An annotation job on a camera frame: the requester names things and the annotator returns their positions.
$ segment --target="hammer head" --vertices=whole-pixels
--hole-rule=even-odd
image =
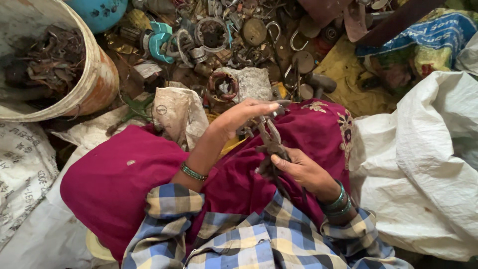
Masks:
[[[332,93],[337,88],[335,81],[322,74],[309,73],[305,77],[305,82],[316,89],[323,88],[326,93]]]

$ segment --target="plaid shirt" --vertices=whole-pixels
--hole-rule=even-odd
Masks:
[[[185,232],[204,195],[166,184],[152,189],[147,201],[147,216],[126,249],[124,269],[412,268],[378,238],[374,215],[363,209],[344,227],[325,220],[319,232],[276,191],[261,214],[206,213],[196,249],[186,257]]]

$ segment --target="white bucket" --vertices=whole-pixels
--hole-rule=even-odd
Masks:
[[[118,71],[83,20],[61,0],[2,0],[0,56],[14,52],[22,37],[38,38],[51,24],[80,29],[86,46],[85,70],[77,85],[56,104],[37,110],[22,101],[0,101],[0,120],[36,122],[58,116],[88,115],[106,108],[119,90]],[[9,88],[0,80],[0,88]]]

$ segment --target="bangle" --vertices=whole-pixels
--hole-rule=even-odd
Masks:
[[[333,202],[332,204],[329,204],[329,205],[324,205],[321,202],[318,202],[319,205],[320,205],[320,208],[324,212],[325,211],[335,211],[342,204],[342,199],[344,198],[344,195],[346,195],[344,185],[342,185],[342,183],[340,181],[338,181],[337,179],[334,179],[334,180],[335,180],[335,182],[337,182],[340,185],[340,195],[335,202]]]
[[[347,204],[345,205],[345,207],[342,210],[337,211],[337,212],[325,212],[324,211],[324,215],[327,216],[327,217],[339,217],[339,216],[345,215],[350,210],[350,207],[352,206],[352,201],[351,201],[351,199],[350,199],[350,197],[348,196],[347,193],[345,194],[345,196],[347,197]]]
[[[186,162],[183,162],[181,164],[181,171],[186,173],[186,175],[194,178],[194,179],[197,179],[199,181],[205,181],[207,179],[207,176],[203,176],[203,175],[200,175],[194,171],[192,171],[191,169],[189,169],[188,166],[186,166]]]

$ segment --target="fingernail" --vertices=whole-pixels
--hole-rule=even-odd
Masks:
[[[280,106],[281,106],[281,105],[279,105],[278,103],[273,103],[273,104],[270,104],[270,105],[269,105],[269,108],[270,108],[271,110],[276,110],[276,109],[278,109]]]
[[[274,164],[277,164],[279,161],[281,160],[281,158],[279,158],[279,156],[273,154],[271,156],[271,161],[274,163]]]

